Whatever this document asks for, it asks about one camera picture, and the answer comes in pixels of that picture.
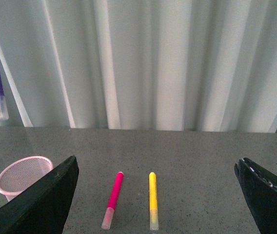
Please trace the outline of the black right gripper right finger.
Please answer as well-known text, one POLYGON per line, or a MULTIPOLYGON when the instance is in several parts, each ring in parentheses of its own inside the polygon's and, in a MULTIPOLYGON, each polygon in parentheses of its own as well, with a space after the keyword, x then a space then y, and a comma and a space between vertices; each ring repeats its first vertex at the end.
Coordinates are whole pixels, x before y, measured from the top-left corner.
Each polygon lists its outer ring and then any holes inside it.
POLYGON ((277 176, 246 157, 234 170, 260 233, 277 234, 277 176))

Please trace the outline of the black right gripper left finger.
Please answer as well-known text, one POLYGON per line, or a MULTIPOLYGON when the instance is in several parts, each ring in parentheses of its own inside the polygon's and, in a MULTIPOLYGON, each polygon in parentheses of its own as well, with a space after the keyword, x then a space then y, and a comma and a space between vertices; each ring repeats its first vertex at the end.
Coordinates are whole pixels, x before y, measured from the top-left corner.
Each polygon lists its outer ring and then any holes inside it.
POLYGON ((0 207, 0 234, 60 234, 77 186, 75 156, 0 207))

